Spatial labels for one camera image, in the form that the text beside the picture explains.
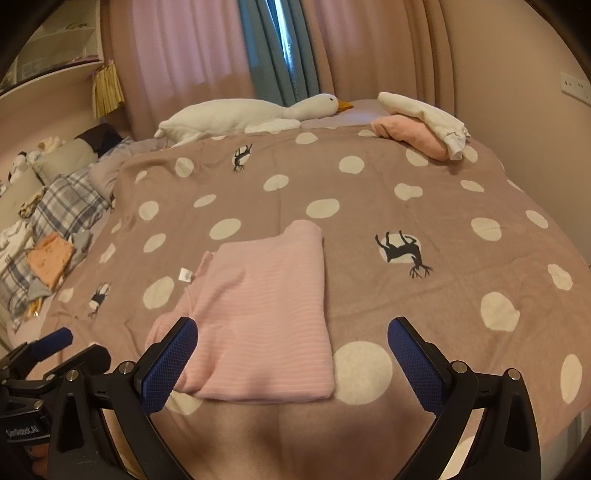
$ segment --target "folded pink towel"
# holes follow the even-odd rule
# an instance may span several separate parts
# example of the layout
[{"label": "folded pink towel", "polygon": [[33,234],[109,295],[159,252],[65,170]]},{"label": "folded pink towel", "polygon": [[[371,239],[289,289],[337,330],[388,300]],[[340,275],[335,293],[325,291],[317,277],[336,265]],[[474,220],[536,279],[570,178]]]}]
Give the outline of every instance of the folded pink towel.
[{"label": "folded pink towel", "polygon": [[371,130],[379,137],[406,142],[434,160],[449,160],[445,143],[427,125],[415,118],[405,115],[382,116],[371,123]]},{"label": "folded pink towel", "polygon": [[297,220],[279,236],[205,253],[174,310],[154,323],[146,348],[182,316],[195,320],[199,340],[175,390],[261,403],[332,394],[322,232],[314,223]]}]

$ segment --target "orange folded cloth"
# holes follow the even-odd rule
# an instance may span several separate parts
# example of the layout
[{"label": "orange folded cloth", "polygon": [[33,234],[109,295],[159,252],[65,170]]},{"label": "orange folded cloth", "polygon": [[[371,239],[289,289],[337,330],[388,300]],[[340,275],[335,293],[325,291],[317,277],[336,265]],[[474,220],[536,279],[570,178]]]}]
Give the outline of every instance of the orange folded cloth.
[{"label": "orange folded cloth", "polygon": [[420,120],[405,115],[382,116],[371,123],[371,128],[377,136],[406,142],[434,160],[449,160],[445,143]]},{"label": "orange folded cloth", "polygon": [[41,240],[27,255],[35,276],[53,291],[74,254],[74,245],[53,232]]}]

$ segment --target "blue curtain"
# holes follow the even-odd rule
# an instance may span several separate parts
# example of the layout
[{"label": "blue curtain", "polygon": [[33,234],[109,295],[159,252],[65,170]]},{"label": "blue curtain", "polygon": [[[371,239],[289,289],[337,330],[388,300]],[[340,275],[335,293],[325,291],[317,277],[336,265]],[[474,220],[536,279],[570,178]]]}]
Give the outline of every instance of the blue curtain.
[{"label": "blue curtain", "polygon": [[320,93],[300,0],[238,0],[257,97],[290,106]]}]

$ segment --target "pink curtain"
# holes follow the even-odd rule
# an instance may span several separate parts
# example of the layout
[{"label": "pink curtain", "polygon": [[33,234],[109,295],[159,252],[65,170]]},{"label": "pink curtain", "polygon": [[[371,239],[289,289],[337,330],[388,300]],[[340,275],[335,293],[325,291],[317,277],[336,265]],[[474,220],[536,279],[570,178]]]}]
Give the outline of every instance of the pink curtain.
[{"label": "pink curtain", "polygon": [[238,2],[103,2],[106,58],[113,58],[138,140],[187,105],[253,98]]},{"label": "pink curtain", "polygon": [[440,0],[301,0],[324,92],[344,100],[399,93],[454,112]]}]

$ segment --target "goose plush orange beak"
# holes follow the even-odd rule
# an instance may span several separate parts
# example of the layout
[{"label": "goose plush orange beak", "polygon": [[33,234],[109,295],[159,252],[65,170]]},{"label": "goose plush orange beak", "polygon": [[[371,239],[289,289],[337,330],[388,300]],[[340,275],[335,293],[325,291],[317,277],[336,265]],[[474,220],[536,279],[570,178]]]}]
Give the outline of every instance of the goose plush orange beak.
[{"label": "goose plush orange beak", "polygon": [[353,108],[352,103],[343,102],[342,100],[339,100],[339,109],[336,112],[341,113],[341,112],[344,112],[345,110],[349,110],[350,108]]}]

